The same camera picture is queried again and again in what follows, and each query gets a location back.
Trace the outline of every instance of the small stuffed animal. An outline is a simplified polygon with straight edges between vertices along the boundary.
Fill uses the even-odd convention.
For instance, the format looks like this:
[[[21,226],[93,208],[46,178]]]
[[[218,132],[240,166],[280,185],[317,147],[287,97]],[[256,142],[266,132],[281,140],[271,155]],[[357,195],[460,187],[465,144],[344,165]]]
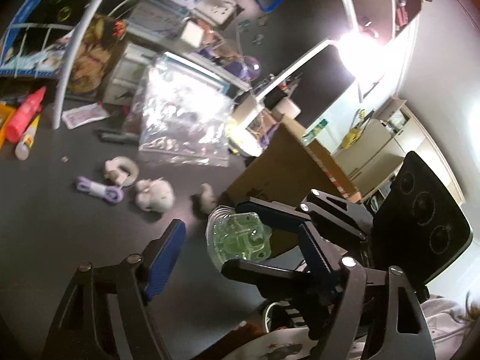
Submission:
[[[202,193],[200,194],[200,211],[204,214],[210,215],[212,211],[218,206],[217,198],[213,192],[210,184],[202,184]]]
[[[135,202],[143,211],[156,211],[161,214],[172,208],[175,195],[171,184],[159,178],[157,180],[140,180],[136,184],[138,191]]]

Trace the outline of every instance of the white wall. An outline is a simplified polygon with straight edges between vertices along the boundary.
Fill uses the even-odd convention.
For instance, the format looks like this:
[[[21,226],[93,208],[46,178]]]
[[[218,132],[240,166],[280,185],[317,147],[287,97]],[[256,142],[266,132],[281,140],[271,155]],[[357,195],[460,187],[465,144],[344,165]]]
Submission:
[[[480,299],[480,246],[473,242],[458,259],[428,284],[431,294],[465,303],[470,291]]]
[[[418,17],[395,40],[388,43],[386,48],[389,58],[385,75],[362,103],[359,102],[358,82],[355,81],[307,129],[313,128],[324,118],[328,120],[327,127],[317,137],[327,150],[333,152],[340,146],[342,138],[349,132],[352,119],[359,108],[365,109],[366,113],[377,110],[397,91],[404,65],[410,56],[412,41],[417,30],[417,21]]]
[[[456,0],[424,3],[417,43],[400,97],[426,127],[465,195],[462,206],[480,239],[480,34]],[[480,246],[472,244],[429,285],[461,301],[480,298]]]

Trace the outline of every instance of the blue gripper pad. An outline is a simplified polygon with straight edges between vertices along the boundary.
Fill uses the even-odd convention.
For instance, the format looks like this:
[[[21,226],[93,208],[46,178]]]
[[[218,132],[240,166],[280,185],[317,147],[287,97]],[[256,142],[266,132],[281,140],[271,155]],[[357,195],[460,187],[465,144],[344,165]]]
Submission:
[[[151,301],[155,295],[161,293],[165,284],[167,284],[185,241],[185,234],[185,224],[180,220],[174,220],[165,231],[164,235],[167,236],[167,240],[161,247],[155,260],[150,264],[148,282],[143,290],[148,301]]]

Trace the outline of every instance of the clear plastic container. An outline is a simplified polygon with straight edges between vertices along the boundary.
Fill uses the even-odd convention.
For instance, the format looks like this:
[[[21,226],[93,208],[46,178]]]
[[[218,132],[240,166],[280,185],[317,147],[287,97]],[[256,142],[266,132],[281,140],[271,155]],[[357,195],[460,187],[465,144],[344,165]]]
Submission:
[[[227,260],[259,263],[270,257],[271,236],[272,229],[260,221],[256,212],[236,214],[227,206],[219,206],[210,214],[205,231],[208,254],[219,271]]]

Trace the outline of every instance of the person's hair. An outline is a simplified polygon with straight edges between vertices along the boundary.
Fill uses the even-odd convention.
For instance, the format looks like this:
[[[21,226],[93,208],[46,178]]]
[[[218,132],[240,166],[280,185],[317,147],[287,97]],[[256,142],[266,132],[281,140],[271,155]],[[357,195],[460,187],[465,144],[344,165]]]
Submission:
[[[460,316],[460,319],[464,322],[476,322],[480,319],[480,303],[469,302],[470,292],[466,294],[465,298],[465,315]]]

